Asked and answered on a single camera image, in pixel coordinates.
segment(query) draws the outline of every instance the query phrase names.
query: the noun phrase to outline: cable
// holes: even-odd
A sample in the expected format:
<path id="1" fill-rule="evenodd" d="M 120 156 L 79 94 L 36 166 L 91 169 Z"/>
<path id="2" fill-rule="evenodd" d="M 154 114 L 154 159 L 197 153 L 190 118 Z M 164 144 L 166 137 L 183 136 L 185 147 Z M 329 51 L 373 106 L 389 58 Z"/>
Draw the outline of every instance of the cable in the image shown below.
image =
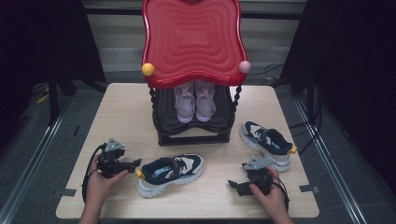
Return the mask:
<path id="1" fill-rule="evenodd" d="M 318 111 L 317 111 L 317 113 L 318 113 L 318 118 L 319 118 L 318 127 L 317 127 L 317 130 L 316 130 L 315 133 L 314 133 L 314 136 L 312 136 L 311 140 L 306 144 L 306 146 L 305 146 L 301 151 L 299 151 L 299 155 L 300 155 L 300 156 L 301 156 L 301 155 L 304 153 L 304 151 L 311 145 L 311 143 L 314 142 L 314 140 L 317 138 L 317 136 L 318 136 L 318 134 L 319 134 L 320 125 L 321 125 L 321 119 L 322 119 L 322 116 L 321 116 L 322 97 L 321 97 L 321 95 L 319 95 L 318 91 L 317 91 L 317 95 L 318 95 L 318 107 L 317 107 L 317 110 L 318 110 Z"/>
<path id="2" fill-rule="evenodd" d="M 253 76 L 265 74 L 264 81 L 260 84 L 262 86 L 268 80 L 268 73 L 273 71 L 274 69 L 278 68 L 281 65 L 283 65 L 283 63 L 271 63 L 271 64 L 268 64 L 268 65 L 265 66 L 263 72 L 247 74 L 247 75 L 250 76 L 250 77 L 253 77 Z"/>
<path id="3" fill-rule="evenodd" d="M 274 178 L 276 178 L 279 183 L 282 185 L 280 186 L 278 183 L 273 182 L 273 185 L 277 186 L 278 188 L 280 188 L 282 190 L 283 196 L 284 196 L 284 200 L 285 200 L 285 205 L 286 205 L 286 211 L 289 211 L 289 195 L 288 195 L 288 191 L 286 190 L 286 186 L 285 184 L 276 176 L 273 175 Z"/>
<path id="4" fill-rule="evenodd" d="M 278 86 L 281 85 L 285 85 L 288 83 L 291 83 L 293 81 L 294 78 L 296 78 L 301 72 L 303 72 L 306 68 L 303 67 L 299 67 L 298 69 L 292 71 L 288 76 L 280 78 L 279 80 L 271 83 L 269 86 L 271 86 L 272 88 L 276 88 Z"/>
<path id="5" fill-rule="evenodd" d="M 318 100 L 317 100 L 317 105 L 315 106 L 317 111 L 315 112 L 314 120 L 317 119 L 319 113 L 321 112 L 322 97 L 321 97 L 321 95 L 319 96 L 319 93 L 317 93 L 317 95 L 318 95 Z M 297 123 L 297 124 L 291 125 L 291 126 L 289 126 L 289 129 L 297 128 L 297 127 L 300 127 L 300 126 L 303 126 L 303 125 L 306 125 L 306 124 L 309 124 L 309 121 L 303 121 L 301 123 Z"/>
<path id="6" fill-rule="evenodd" d="M 90 179 L 91 174 L 92 174 L 94 171 L 96 171 L 96 170 L 99 169 L 99 168 L 97 168 L 96 170 L 90 172 L 91 165 L 92 165 L 92 162 L 93 162 L 93 158 L 95 157 L 95 155 L 96 155 L 96 153 L 99 151 L 99 149 L 102 149 L 102 150 L 103 150 L 104 148 L 106 148 L 106 146 L 107 146 L 106 143 L 100 145 L 99 147 L 96 148 L 96 150 L 95 150 L 95 151 L 92 153 L 92 155 L 91 155 L 90 162 L 88 163 L 87 170 L 86 170 L 85 175 L 84 175 L 84 180 L 82 181 L 82 185 L 81 185 L 81 186 L 82 186 L 82 200 L 83 200 L 84 202 L 85 202 L 85 199 L 86 199 L 86 197 L 87 197 L 88 180 Z"/>

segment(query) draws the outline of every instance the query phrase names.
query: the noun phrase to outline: shoelace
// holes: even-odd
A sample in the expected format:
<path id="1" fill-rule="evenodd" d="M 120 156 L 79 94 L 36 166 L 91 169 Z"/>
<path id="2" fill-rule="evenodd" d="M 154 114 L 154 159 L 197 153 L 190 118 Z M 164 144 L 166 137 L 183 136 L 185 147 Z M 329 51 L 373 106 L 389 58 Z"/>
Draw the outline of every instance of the shoelace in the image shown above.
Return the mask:
<path id="1" fill-rule="evenodd" d="M 181 95 L 182 96 L 190 96 L 189 90 L 190 90 L 190 83 L 184 83 L 180 85 L 181 88 Z"/>
<path id="2" fill-rule="evenodd" d="M 265 132 L 265 130 L 266 130 L 266 129 L 264 129 L 264 128 L 260 128 L 260 129 L 256 130 L 256 132 L 254 132 L 254 133 L 257 134 L 258 139 L 259 139 L 260 141 L 266 141 L 266 138 L 262 139 L 262 132 Z"/>
<path id="3" fill-rule="evenodd" d="M 201 96 L 204 97 L 209 97 L 210 96 L 210 91 L 212 91 L 211 89 L 214 88 L 214 85 L 212 83 L 209 82 L 205 82 L 205 81 L 201 81 L 200 82 L 200 94 L 202 94 Z"/>

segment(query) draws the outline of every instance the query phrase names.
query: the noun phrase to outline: hand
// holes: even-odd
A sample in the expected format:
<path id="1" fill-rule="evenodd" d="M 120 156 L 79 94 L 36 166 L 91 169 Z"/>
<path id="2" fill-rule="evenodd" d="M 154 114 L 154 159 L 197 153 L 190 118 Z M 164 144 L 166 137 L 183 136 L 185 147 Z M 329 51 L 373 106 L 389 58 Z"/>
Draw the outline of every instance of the hand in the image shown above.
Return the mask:
<path id="1" fill-rule="evenodd" d="M 87 196 L 84 211 L 82 212 L 79 223 L 99 222 L 102 206 L 110 195 L 114 186 L 129 174 L 127 170 L 107 179 L 98 173 L 97 161 L 101 154 L 96 154 L 90 168 L 90 179 L 88 180 Z"/>
<path id="2" fill-rule="evenodd" d="M 268 170 L 273 176 L 279 178 L 279 173 L 274 170 L 274 168 L 268 167 Z M 277 178 L 274 178 L 274 182 L 279 184 L 279 180 Z M 262 204 L 265 212 L 275 223 L 293 223 L 289 217 L 288 211 L 286 210 L 283 192 L 279 187 L 272 185 L 270 193 L 265 196 L 256 185 L 250 184 L 249 186 L 253 194 Z"/>

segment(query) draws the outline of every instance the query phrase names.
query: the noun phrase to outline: yellow shoe tag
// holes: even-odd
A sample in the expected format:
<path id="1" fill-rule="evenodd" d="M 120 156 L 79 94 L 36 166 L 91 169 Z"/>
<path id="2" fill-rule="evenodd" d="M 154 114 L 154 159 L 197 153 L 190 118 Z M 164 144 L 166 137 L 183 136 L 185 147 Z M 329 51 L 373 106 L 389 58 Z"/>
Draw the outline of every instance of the yellow shoe tag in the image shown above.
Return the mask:
<path id="1" fill-rule="evenodd" d="M 297 147 L 292 147 L 291 150 L 288 151 L 288 155 L 289 154 L 294 154 L 297 151 Z"/>
<path id="2" fill-rule="evenodd" d="M 41 94 L 41 97 L 35 102 L 36 104 L 41 104 L 44 101 L 46 101 L 47 97 L 49 96 L 49 90 L 48 88 L 46 88 L 43 92 L 43 94 Z"/>
<path id="3" fill-rule="evenodd" d="M 136 173 L 137 177 L 139 177 L 140 179 L 146 178 L 141 170 L 136 170 L 135 173 Z"/>

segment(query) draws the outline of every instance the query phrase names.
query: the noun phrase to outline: gray floor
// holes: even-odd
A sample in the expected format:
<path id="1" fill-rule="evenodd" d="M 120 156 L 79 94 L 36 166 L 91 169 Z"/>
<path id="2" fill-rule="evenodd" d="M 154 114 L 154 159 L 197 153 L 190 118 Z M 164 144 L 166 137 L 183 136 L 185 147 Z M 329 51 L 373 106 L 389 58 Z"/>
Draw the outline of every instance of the gray floor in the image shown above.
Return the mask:
<path id="1" fill-rule="evenodd" d="M 133 82 L 142 81 L 140 76 L 130 73 L 112 75 L 117 81 L 123 81 L 122 76 L 131 78 Z M 246 84 L 260 85 L 262 81 L 262 76 L 248 77 Z M 76 220 L 60 220 L 55 216 L 59 198 L 53 197 L 53 193 L 57 189 L 64 189 L 103 97 L 101 92 L 85 85 L 77 83 L 77 86 L 78 92 L 75 96 L 60 95 L 61 103 L 70 102 L 70 105 L 64 111 L 62 123 L 50 141 L 43 160 L 38 164 L 32 181 L 28 183 L 29 188 L 21 198 L 21 203 L 17 206 L 18 210 L 13 214 L 14 216 L 11 216 L 11 223 L 77 223 Z M 276 88 L 276 94 L 289 126 L 301 123 L 303 120 L 297 110 L 296 99 L 290 96 L 289 87 Z M 49 101 L 38 105 L 35 100 L 39 96 L 39 94 L 33 95 L 32 102 L 21 118 L 18 131 L 12 139 L 7 141 L 3 149 L 3 155 L 0 158 L 2 168 L 0 205 L 2 207 L 7 203 L 10 193 L 23 175 L 48 128 Z M 292 128 L 290 131 L 299 148 L 303 148 L 310 141 L 311 137 L 304 125 Z M 342 125 L 338 123 L 325 104 L 322 106 L 320 135 L 345 179 L 351 195 L 356 199 L 366 222 L 394 223 L 396 220 L 395 197 L 375 170 L 361 156 L 357 145 L 345 138 Z M 301 159 L 310 184 L 319 189 L 315 197 L 320 214 L 316 218 L 294 219 L 294 221 L 296 223 L 354 223 L 315 144 L 307 148 L 301 155 Z M 208 220 L 198 220 L 198 222 L 208 223 Z M 268 221 L 234 220 L 231 223 L 266 222 Z M 132 220 L 104 220 L 103 223 L 132 223 Z M 185 221 L 146 220 L 139 221 L 139 223 L 185 223 Z"/>

